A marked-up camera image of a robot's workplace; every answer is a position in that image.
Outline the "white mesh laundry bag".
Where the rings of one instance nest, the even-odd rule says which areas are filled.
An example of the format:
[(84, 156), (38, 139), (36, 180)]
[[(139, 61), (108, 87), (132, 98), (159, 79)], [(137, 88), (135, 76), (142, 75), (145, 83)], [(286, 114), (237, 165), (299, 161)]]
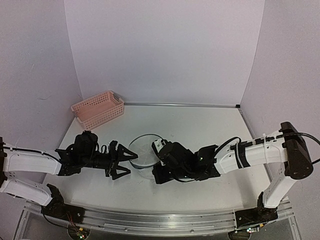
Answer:
[(154, 166), (160, 163), (158, 155), (152, 149), (152, 142), (164, 139), (157, 134), (143, 134), (136, 137), (128, 146), (128, 149), (138, 155), (137, 159), (130, 160), (130, 164), (138, 173), (149, 180), (155, 180), (152, 173)]

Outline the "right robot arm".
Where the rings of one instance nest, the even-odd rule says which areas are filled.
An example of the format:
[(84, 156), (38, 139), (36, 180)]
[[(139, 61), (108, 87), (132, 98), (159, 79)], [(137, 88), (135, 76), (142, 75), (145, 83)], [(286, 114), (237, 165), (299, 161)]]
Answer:
[(257, 165), (279, 163), (277, 175), (261, 194), (262, 203), (252, 209), (252, 218), (262, 222), (298, 180), (307, 178), (314, 171), (315, 162), (311, 160), (304, 138), (316, 143), (319, 140), (308, 133), (298, 132), (288, 121), (280, 126), (280, 130), (270, 135), (247, 141), (233, 137), (221, 145), (205, 146), (196, 152), (178, 142), (157, 139), (151, 144), (159, 159), (152, 175), (158, 185), (172, 180), (187, 183), (218, 178)]

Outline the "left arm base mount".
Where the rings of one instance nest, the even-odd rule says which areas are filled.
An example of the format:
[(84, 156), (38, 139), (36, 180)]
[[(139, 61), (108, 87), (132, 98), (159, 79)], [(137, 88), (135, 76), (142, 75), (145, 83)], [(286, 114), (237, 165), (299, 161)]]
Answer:
[(50, 190), (52, 200), (48, 205), (41, 207), (41, 213), (55, 219), (81, 224), (84, 220), (85, 209), (80, 206), (66, 204), (57, 187), (49, 183), (46, 186)]

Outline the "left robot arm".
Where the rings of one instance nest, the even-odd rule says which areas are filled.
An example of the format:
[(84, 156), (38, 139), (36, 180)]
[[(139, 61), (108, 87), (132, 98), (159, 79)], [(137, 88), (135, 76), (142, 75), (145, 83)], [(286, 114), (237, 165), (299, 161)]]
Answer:
[(0, 191), (43, 207), (57, 219), (67, 214), (67, 207), (57, 187), (15, 177), (16, 172), (44, 173), (60, 177), (79, 174), (83, 168), (104, 170), (105, 176), (117, 180), (130, 174), (120, 166), (138, 155), (113, 140), (99, 146), (98, 136), (85, 130), (66, 149), (56, 149), (57, 156), (45, 151), (6, 146), (0, 143)]

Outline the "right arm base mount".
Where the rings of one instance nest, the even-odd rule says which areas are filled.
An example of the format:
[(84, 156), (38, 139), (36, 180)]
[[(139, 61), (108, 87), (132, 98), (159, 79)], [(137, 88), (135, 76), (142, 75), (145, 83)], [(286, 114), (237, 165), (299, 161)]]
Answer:
[(243, 210), (237, 210), (235, 214), (236, 229), (241, 230), (244, 228), (255, 227), (260, 224), (266, 224), (270, 221), (278, 219), (277, 207), (267, 208), (263, 204), (263, 195), (261, 192), (258, 200), (257, 206), (254, 208), (248, 208)]

